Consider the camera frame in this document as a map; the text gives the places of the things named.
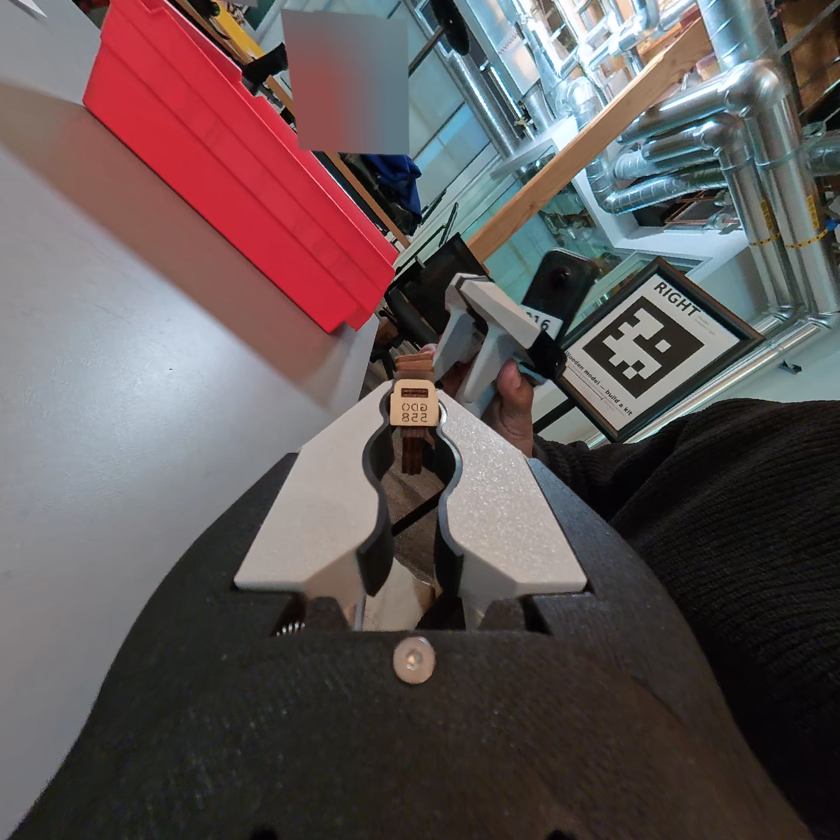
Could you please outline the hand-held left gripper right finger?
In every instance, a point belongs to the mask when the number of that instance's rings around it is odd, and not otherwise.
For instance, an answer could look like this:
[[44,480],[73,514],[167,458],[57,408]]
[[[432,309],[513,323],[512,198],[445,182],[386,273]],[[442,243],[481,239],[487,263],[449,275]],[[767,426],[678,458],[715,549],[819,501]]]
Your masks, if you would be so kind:
[[578,594],[586,576],[532,462],[489,426],[438,394],[436,581],[477,629],[496,601]]

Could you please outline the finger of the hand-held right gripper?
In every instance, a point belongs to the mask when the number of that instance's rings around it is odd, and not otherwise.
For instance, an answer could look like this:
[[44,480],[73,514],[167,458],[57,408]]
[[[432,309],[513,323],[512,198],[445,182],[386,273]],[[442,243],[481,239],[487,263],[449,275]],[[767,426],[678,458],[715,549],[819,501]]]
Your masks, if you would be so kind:
[[464,336],[455,360],[467,367],[456,400],[480,418],[496,394],[499,372],[507,362],[516,361],[537,383],[544,382],[545,373],[531,349],[541,348],[545,334],[533,317],[488,279],[457,279],[455,287],[465,310]]
[[468,387],[474,379],[473,370],[478,373],[484,371],[484,363],[479,356],[487,336],[487,323],[463,291],[465,286],[471,291],[480,283],[489,283],[489,278],[459,272],[444,293],[448,320],[434,351],[434,381],[443,389],[457,381],[457,387],[451,394],[489,394],[488,382],[480,389]]

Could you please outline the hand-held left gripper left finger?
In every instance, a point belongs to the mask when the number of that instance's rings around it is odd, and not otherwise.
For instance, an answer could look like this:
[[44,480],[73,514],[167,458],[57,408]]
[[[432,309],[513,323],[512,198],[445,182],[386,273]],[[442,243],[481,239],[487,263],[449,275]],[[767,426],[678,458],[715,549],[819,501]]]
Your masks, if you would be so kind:
[[394,461],[384,383],[292,460],[234,577],[242,591],[328,596],[361,630],[367,600],[392,569],[392,521],[382,484]]

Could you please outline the small wooden model piece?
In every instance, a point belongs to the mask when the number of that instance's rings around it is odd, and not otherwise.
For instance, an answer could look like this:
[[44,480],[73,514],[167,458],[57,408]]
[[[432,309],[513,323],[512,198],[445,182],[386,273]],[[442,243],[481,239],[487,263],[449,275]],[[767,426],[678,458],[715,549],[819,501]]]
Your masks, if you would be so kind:
[[424,447],[440,420],[435,388],[434,355],[429,351],[400,356],[395,361],[390,422],[401,433],[402,473],[416,476],[424,464]]

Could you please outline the grey desk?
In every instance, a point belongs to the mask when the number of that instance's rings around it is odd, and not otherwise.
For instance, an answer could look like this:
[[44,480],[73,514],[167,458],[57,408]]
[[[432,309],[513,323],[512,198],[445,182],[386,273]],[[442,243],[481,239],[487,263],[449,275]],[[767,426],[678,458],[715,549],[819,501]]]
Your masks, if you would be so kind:
[[322,331],[84,108],[100,31],[1,9],[1,832],[173,564],[357,402]]

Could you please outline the person's right hand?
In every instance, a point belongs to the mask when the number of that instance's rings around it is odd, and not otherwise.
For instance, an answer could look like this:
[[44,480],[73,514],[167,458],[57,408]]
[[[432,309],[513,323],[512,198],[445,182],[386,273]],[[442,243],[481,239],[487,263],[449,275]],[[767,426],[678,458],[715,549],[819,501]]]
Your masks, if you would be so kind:
[[497,393],[482,415],[483,422],[522,452],[533,457],[533,387],[515,360],[505,363],[496,379]]

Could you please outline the black office chair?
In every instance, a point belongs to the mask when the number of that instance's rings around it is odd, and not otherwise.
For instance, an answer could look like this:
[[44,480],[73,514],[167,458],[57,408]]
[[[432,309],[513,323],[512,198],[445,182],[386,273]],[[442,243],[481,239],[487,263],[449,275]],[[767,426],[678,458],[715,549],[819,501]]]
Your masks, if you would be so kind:
[[383,314],[396,330],[392,346],[421,348],[436,343],[447,326],[445,293],[459,273],[484,277],[487,268],[460,234],[453,235],[425,261],[416,257],[386,289]]

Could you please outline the framed marker sign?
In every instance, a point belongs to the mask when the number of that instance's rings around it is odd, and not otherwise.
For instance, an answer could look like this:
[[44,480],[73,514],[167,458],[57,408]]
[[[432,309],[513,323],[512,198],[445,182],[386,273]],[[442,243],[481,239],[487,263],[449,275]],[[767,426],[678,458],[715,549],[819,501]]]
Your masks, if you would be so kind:
[[657,257],[563,343],[558,385],[612,443],[625,443],[765,341]]

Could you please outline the light wooden beam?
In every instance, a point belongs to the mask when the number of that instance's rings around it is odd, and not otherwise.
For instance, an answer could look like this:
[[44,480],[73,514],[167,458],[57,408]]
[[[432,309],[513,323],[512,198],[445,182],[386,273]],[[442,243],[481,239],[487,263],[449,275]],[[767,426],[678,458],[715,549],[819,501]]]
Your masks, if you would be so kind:
[[710,52],[706,26],[698,19],[653,58],[641,74],[468,240],[473,256],[483,263],[498,251],[632,121],[659,102]]

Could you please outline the blue jacket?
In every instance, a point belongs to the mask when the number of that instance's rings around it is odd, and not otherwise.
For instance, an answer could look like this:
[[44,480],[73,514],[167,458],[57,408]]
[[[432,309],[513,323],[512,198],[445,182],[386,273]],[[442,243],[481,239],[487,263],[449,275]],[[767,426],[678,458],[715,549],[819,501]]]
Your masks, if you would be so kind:
[[406,236],[422,222],[417,180],[422,172],[406,154],[361,154],[360,161],[373,176],[376,188],[394,212],[396,225]]

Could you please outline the bundle of silver ducts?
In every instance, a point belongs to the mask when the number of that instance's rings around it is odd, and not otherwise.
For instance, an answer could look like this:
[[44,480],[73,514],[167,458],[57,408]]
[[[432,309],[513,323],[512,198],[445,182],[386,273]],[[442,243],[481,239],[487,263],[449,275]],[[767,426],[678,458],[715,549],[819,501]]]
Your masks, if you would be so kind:
[[778,343],[795,347],[838,324],[838,268],[807,165],[765,2],[697,2],[711,52],[614,140],[634,142],[727,115],[745,132],[735,140],[758,170],[759,220],[770,212],[794,279],[800,314]]

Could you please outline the red plastic bin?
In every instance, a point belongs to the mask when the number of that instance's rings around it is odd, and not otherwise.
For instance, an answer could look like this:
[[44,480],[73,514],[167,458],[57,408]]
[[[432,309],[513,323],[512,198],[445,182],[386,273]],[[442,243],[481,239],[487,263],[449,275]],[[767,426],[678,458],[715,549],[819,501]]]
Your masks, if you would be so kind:
[[111,2],[83,102],[325,332],[373,315],[395,249],[167,2]]

